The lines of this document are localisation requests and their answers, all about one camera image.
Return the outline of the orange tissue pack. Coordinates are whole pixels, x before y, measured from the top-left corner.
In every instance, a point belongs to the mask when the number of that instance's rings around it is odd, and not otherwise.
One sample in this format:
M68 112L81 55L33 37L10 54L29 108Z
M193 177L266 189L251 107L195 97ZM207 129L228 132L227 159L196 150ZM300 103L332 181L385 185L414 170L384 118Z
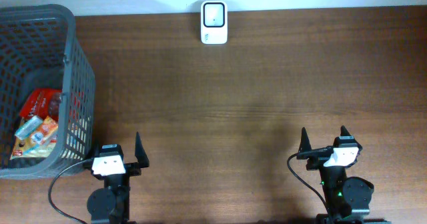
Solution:
M47 145L57 134L58 124L51 117L46 117L42 124L30 135L34 145Z

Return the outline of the yellow snack bag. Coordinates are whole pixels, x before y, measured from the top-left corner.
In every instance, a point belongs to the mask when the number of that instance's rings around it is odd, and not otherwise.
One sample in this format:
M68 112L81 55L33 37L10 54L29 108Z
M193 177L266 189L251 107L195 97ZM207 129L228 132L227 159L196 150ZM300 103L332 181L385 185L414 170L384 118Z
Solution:
M22 119L19 127L24 124L26 120ZM57 143L57 134L47 145L34 145L30 140L30 136L25 140L20 140L15 137L15 144L13 146L10 160L17 158L44 158L48 157Z

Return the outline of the teal tissue pack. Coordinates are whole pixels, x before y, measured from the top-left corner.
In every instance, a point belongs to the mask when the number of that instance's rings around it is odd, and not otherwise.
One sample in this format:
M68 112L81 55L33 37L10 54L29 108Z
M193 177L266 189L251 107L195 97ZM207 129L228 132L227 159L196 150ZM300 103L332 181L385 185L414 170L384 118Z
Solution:
M22 124L20 126L20 128L18 128L18 130L16 130L15 132L15 136L16 138L20 139L20 140L25 140L26 138L28 138L30 136L30 134L32 134L37 128L38 126L40 126L43 123L43 120L38 117L38 116L33 116L32 118L30 118L28 121L24 122L24 124Z

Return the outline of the red snack bag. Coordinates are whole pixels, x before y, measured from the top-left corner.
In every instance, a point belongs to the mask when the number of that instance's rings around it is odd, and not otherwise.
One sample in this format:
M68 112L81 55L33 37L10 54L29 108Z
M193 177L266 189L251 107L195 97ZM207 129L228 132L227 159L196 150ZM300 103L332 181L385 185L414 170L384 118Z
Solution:
M41 119L47 117L55 121L59 120L59 106L61 91L52 88L37 88L24 103L19 116L28 120L33 116L38 116Z

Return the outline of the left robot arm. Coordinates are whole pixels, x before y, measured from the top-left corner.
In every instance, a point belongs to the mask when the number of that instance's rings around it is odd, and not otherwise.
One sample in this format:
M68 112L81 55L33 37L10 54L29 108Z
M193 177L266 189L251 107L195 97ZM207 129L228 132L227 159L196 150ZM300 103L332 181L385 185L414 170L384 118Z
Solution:
M104 145L95 150L88 168L91 175L103 181L87 199L87 211L92 223L126 224L130 220L130 179L141 175L149 167L140 134L135 135L136 162L126 163L119 144Z

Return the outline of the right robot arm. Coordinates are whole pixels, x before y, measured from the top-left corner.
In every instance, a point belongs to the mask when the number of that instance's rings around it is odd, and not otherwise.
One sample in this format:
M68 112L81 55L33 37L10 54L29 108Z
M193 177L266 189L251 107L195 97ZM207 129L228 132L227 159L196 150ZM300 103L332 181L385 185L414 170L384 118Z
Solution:
M344 127L332 145L313 149L305 128L301 130L298 152L291 158L306 160L308 171L319 171L323 195L306 183L292 170L290 161L287 166L291 173L306 187L314 191L323 203L326 213L316 215L316 223L387 223L385 219L368 219L369 204L374 193L373 183L361 177L349 177L346 169L357 163L363 147Z

